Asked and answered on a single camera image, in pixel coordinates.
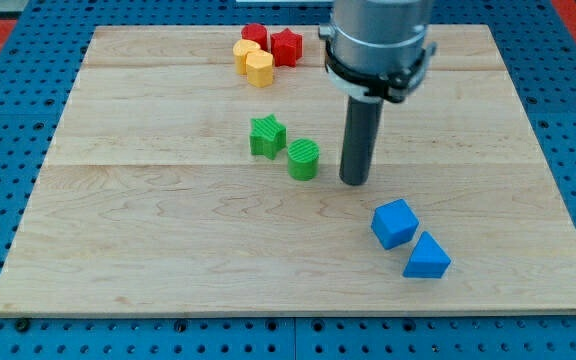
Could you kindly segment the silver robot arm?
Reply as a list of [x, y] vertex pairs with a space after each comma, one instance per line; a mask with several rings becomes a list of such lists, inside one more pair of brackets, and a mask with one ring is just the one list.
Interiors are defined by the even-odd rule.
[[364, 103], [404, 101], [436, 50], [425, 42], [432, 9], [432, 0], [335, 0], [319, 26], [329, 80]]

